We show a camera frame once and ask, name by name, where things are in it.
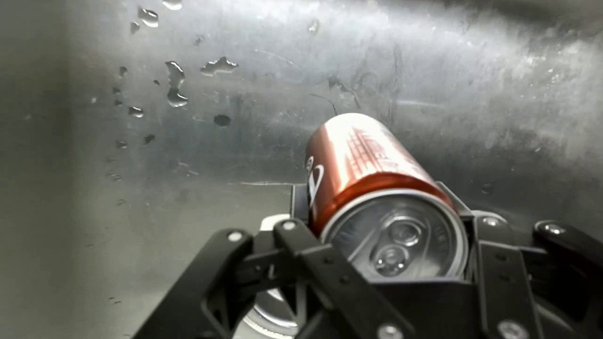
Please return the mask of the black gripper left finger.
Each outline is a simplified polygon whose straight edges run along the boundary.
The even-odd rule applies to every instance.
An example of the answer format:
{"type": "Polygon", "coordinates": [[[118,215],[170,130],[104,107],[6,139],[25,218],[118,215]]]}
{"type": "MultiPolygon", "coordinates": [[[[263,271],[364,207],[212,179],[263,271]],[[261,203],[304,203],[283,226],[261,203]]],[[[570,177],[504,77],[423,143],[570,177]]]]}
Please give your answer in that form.
{"type": "Polygon", "coordinates": [[[415,339],[415,326],[297,218],[259,235],[217,231],[134,339],[234,339],[268,290],[280,290],[293,311],[295,339],[415,339]]]}

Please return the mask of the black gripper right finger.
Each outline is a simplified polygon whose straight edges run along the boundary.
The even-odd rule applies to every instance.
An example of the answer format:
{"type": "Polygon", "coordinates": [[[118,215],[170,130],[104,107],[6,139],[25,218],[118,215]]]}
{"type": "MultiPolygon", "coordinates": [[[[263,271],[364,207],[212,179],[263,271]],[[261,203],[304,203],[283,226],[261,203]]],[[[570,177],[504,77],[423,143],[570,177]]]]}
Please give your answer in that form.
{"type": "Polygon", "coordinates": [[[472,254],[483,339],[603,339],[603,243],[560,220],[530,233],[494,213],[472,209],[438,186],[462,216],[472,254]]]}

